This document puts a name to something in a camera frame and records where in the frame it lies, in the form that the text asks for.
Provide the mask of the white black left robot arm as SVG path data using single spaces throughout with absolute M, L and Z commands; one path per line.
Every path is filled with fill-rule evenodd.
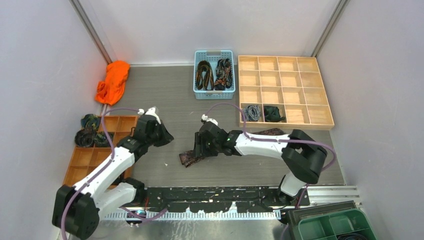
M 99 166 L 74 185 L 63 185 L 57 190 L 52 224 L 60 229 L 62 239 L 72 235 L 86 240 L 106 215 L 125 204 L 138 207 L 145 202 L 144 184 L 133 178 L 126 178 L 108 190 L 125 170 L 148 152 L 149 147 L 162 147 L 174 139 L 155 106 L 139 108 L 137 114 L 135 129 L 116 145 L 111 145 L 111 153 Z

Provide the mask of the brown paisley patterned tie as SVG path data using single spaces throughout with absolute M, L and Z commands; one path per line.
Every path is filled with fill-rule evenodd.
M 266 129 L 262 131 L 257 131 L 257 132 L 254 132 L 253 134 L 266 135 L 266 136 L 279 136 L 279 135 L 284 135 L 285 132 L 279 128 L 271 128 L 271 129 Z M 196 157 L 194 150 L 189 150 L 189 151 L 180 153 L 179 158 L 180 158 L 181 164 L 184 165 L 186 168 L 205 159 L 205 157 Z

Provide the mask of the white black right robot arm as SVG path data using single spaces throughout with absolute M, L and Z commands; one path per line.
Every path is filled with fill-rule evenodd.
M 283 205 L 291 205 L 298 192 L 307 184 L 316 184 L 328 152 L 304 131 L 294 129 L 290 134 L 261 135 L 242 130 L 229 132 L 220 128 L 214 119 L 202 118 L 203 125 L 195 133 L 196 158 L 226 156 L 265 156 L 282 160 L 289 169 L 277 192 Z

